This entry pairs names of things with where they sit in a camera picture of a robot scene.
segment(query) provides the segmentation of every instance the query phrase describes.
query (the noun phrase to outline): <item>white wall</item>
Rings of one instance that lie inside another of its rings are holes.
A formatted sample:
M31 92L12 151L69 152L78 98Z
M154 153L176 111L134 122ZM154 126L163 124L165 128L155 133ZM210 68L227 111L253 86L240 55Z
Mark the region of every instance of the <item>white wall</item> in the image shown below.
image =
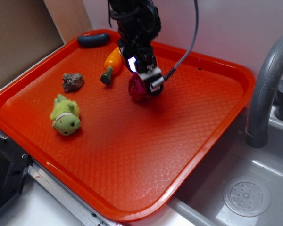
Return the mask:
M110 29L107 1L83 2L93 28ZM155 41L186 49L194 30L194 1L153 2L162 23ZM193 51L243 65L257 77L268 51L283 35L283 0L198 0L198 4L200 23Z

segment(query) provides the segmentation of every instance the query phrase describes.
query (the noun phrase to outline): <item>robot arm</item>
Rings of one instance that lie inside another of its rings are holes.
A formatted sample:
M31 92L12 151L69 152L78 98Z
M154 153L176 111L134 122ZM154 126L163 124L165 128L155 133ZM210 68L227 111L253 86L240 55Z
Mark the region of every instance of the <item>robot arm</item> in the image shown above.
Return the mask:
M161 29L158 9L152 0L108 0L112 10L110 18L117 21L120 40L118 45L126 67L134 72L128 60L135 58L135 70L147 93L156 96L163 85L152 87L152 82L161 79L151 41Z

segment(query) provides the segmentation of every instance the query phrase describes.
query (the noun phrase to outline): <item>black device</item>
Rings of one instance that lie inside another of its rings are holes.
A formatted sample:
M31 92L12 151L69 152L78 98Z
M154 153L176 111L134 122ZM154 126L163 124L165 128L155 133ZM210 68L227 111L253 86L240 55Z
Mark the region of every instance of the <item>black device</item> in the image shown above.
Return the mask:
M0 212L20 196L30 156L0 131Z
M157 7L152 0L109 0L108 3L112 8L109 17L117 21L121 37L118 46L124 64L131 72L135 72L128 63L129 59L134 58L141 84L148 94L158 95L163 84L152 87L151 83L161 78L161 70L150 44L161 29Z

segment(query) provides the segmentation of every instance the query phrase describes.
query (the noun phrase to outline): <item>sink drain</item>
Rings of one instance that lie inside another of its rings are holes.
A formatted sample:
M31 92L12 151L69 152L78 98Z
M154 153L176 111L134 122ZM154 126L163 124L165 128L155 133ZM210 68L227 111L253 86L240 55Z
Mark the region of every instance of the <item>sink drain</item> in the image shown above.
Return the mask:
M234 213L254 217L267 210L271 196L267 186L258 179L238 177L226 184L223 199Z

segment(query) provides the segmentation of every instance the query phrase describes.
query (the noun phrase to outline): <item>gray rock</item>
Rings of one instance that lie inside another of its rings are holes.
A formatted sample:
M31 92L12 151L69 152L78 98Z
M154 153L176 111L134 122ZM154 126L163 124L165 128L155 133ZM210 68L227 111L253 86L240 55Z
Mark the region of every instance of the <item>gray rock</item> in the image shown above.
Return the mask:
M78 90L84 84L83 75L80 73L65 73L62 79L64 80L62 86L66 93Z

